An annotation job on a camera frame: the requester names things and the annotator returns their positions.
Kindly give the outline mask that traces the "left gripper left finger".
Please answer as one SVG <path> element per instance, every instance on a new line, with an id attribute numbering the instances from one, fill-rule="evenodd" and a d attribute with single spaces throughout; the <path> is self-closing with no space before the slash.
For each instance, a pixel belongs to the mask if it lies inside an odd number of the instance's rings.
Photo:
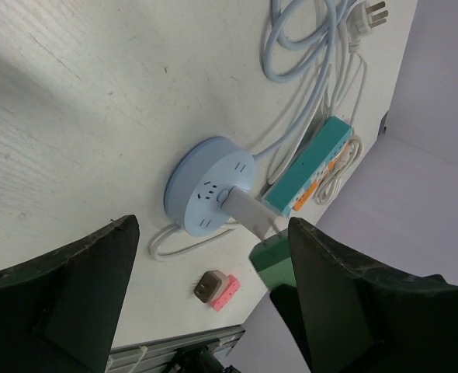
<path id="1" fill-rule="evenodd" d="M 140 229 L 126 215 L 0 270 L 0 372 L 103 372 Z"/>

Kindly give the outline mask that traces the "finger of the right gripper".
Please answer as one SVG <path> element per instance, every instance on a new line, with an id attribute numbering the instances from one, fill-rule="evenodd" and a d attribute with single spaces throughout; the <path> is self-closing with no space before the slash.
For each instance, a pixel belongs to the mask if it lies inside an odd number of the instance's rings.
<path id="1" fill-rule="evenodd" d="M 307 367 L 312 371 L 312 357 L 297 289 L 288 284 L 281 284 L 270 291 L 270 298 L 289 329 Z"/>

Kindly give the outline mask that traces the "green charger plug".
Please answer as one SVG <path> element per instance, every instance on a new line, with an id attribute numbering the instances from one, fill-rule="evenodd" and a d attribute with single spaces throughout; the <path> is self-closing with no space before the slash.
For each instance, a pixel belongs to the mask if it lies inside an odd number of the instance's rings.
<path id="1" fill-rule="evenodd" d="M 287 229 L 258 243 L 249 260 L 268 291 L 282 285 L 297 287 Z"/>

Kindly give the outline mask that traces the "round light blue power strip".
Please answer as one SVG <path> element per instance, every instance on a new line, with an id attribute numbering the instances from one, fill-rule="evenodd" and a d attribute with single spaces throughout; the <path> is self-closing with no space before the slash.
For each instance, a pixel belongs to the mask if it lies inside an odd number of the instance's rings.
<path id="1" fill-rule="evenodd" d="M 191 149 L 171 174 L 164 193 L 169 219 L 193 237 L 203 237 L 230 219 L 222 204 L 234 187 L 250 190 L 256 161 L 248 150 L 225 137 Z"/>

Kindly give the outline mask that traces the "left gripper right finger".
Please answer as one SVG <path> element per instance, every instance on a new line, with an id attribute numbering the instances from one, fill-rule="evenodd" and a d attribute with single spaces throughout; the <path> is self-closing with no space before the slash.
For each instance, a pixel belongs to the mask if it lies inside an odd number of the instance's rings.
<path id="1" fill-rule="evenodd" d="M 314 372 L 458 372 L 458 285 L 390 267 L 302 218 L 290 256 Z"/>

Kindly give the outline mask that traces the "white charger plug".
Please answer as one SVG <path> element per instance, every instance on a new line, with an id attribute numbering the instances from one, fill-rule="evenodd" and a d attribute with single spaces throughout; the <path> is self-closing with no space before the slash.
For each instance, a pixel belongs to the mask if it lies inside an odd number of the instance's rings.
<path id="1" fill-rule="evenodd" d="M 289 219 L 246 190 L 233 187 L 221 205 L 224 213 L 264 241 L 287 229 Z"/>

